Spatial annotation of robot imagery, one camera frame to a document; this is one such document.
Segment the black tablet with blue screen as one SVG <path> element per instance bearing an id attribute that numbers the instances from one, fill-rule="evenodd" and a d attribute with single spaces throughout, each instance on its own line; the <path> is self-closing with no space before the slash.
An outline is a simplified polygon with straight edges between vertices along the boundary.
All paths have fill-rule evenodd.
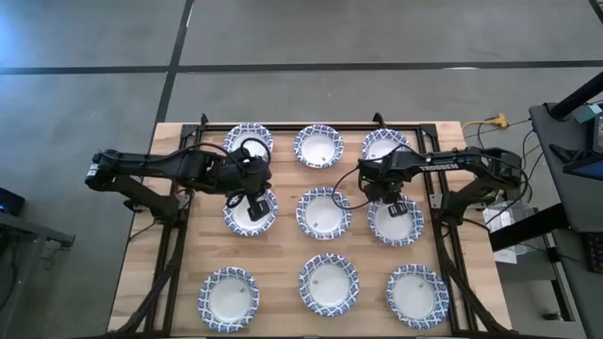
<path id="1" fill-rule="evenodd" d="M 563 173 L 603 181 L 603 153 L 569 150 L 556 144 L 548 148 L 561 160 Z"/>

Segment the black device with blue light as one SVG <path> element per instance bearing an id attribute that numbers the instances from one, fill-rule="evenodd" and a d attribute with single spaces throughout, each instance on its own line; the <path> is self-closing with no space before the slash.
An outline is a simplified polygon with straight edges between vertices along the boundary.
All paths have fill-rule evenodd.
<path id="1" fill-rule="evenodd" d="M 21 215 L 24 203 L 24 197 L 0 187 L 0 213 L 18 217 Z"/>

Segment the black keyboard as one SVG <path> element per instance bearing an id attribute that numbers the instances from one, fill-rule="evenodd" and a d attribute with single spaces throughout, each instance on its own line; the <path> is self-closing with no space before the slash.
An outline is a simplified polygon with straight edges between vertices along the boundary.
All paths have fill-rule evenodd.
<path id="1" fill-rule="evenodd" d="M 603 233 L 587 233 L 585 247 L 588 267 L 595 273 L 603 274 Z"/>

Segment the dark metal side table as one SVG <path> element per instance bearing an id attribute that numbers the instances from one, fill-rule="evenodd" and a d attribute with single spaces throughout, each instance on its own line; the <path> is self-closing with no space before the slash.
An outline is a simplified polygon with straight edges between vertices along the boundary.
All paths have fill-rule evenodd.
<path id="1" fill-rule="evenodd" d="M 69 248 L 74 240 L 74 234 L 0 212 L 0 339 L 8 338 L 47 242 L 54 241 L 61 248 Z"/>

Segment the white cardboard box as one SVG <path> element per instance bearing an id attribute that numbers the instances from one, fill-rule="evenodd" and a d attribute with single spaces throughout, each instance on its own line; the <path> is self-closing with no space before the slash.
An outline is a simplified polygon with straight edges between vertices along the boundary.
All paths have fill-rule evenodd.
<path id="1" fill-rule="evenodd" d="M 482 212 L 484 225 L 490 233 L 499 231 L 515 223 L 510 202 L 500 202 L 486 207 Z"/>

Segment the black desk support beam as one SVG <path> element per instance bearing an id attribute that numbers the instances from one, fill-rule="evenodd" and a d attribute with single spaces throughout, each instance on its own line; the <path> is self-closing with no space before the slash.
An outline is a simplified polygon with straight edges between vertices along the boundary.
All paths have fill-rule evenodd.
<path id="1" fill-rule="evenodd" d="M 491 232 L 489 240 L 492 251 L 499 251 L 555 230 L 569 229 L 569 219 L 562 204 L 557 203 L 500 230 Z"/>

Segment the blue patterned white paper bowl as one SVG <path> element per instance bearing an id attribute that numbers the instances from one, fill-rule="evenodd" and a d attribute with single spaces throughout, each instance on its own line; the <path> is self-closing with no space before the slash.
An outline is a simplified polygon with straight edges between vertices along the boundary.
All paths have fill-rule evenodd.
<path id="1" fill-rule="evenodd" d="M 305 192 L 297 203 L 295 219 L 300 229 L 315 240 L 335 240 L 351 225 L 350 202 L 327 186 Z"/>
<path id="2" fill-rule="evenodd" d="M 301 300 L 316 315 L 337 317 L 347 313 L 357 302 L 359 292 L 359 273 L 343 255 L 321 253 L 301 269 Z"/>
<path id="3" fill-rule="evenodd" d="M 268 161 L 273 150 L 273 137 L 268 128 L 258 122 L 244 122 L 232 128 L 226 135 L 222 147 L 229 153 L 244 148 L 251 156 L 261 156 Z"/>
<path id="4" fill-rule="evenodd" d="M 364 138 L 360 160 L 375 160 L 380 163 L 392 151 L 407 151 L 409 147 L 408 138 L 401 132 L 387 128 L 377 129 Z"/>
<path id="5" fill-rule="evenodd" d="M 423 233 L 425 219 L 416 201 L 407 196 L 399 200 L 406 212 L 391 217 L 389 204 L 371 202 L 368 205 L 367 221 L 369 230 L 384 244 L 392 247 L 405 247 L 415 243 Z"/>
<path id="6" fill-rule="evenodd" d="M 293 151 L 297 159 L 313 169 L 326 169 L 336 164 L 345 150 L 343 137 L 331 126 L 312 124 L 294 137 Z"/>
<path id="7" fill-rule="evenodd" d="M 437 327 L 448 316 L 447 285 L 432 268 L 420 264 L 398 267 L 385 287 L 387 304 L 395 317 L 415 330 Z"/>
<path id="8" fill-rule="evenodd" d="M 260 290 L 254 276 L 236 266 L 211 273 L 197 297 L 200 319 L 212 331 L 232 333 L 247 327 L 258 312 Z"/>
<path id="9" fill-rule="evenodd" d="M 228 228 L 235 234 L 244 236 L 258 236 L 267 231 L 277 218 L 278 202 L 271 190 L 266 190 L 259 201 L 268 203 L 269 213 L 257 221 L 250 219 L 248 213 L 250 205 L 246 197 L 243 197 L 242 202 L 234 208 L 224 206 L 223 218 Z"/>

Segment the black slanted pole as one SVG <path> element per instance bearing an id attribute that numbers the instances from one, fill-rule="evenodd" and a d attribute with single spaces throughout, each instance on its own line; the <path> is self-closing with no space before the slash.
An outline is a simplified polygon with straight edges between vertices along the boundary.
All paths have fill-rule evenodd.
<path id="1" fill-rule="evenodd" d="M 577 108 L 601 92 L 603 92 L 603 72 L 552 106 L 548 114 L 557 121 L 565 121 Z"/>

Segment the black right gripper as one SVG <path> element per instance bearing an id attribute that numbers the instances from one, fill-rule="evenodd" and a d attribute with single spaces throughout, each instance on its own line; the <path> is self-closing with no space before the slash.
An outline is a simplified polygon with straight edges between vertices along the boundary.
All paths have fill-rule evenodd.
<path id="1" fill-rule="evenodd" d="M 382 201 L 393 203 L 388 207 L 389 215 L 394 218 L 406 215 L 408 207 L 401 199 L 401 188 L 407 180 L 408 174 L 401 169 L 394 169 L 390 161 L 385 160 L 358 160 L 359 187 L 370 202 Z"/>

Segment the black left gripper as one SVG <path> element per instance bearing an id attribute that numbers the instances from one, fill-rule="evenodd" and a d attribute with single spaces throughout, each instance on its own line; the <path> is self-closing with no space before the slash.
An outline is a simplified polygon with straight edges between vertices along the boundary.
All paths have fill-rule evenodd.
<path id="1" fill-rule="evenodd" d="M 217 192 L 224 195 L 260 195 L 271 188 L 269 164 L 262 157 L 245 159 L 239 165 L 225 163 L 218 171 Z M 269 203 L 262 197 L 249 198 L 248 214 L 257 221 L 269 213 Z"/>

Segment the grey side desk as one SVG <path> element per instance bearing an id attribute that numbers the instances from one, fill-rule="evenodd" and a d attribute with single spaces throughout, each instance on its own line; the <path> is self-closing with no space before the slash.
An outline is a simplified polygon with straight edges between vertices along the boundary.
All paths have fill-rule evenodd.
<path id="1" fill-rule="evenodd" d="M 566 174 L 551 144 L 568 150 L 586 148 L 587 126 L 551 118 L 544 105 L 529 109 L 532 126 L 558 192 L 569 228 L 553 233 L 562 267 L 588 339 L 603 339 L 603 274 L 587 269 L 581 233 L 603 232 L 603 181 Z"/>

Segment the white paper sheet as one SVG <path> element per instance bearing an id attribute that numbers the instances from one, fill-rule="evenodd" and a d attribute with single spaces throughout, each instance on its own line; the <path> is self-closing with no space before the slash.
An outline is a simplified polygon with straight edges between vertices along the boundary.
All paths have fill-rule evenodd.
<path id="1" fill-rule="evenodd" d="M 494 259 L 497 263 L 516 265 L 517 264 L 517 255 L 514 250 L 514 246 L 511 246 L 511 247 L 503 249 L 503 250 L 495 251 Z"/>

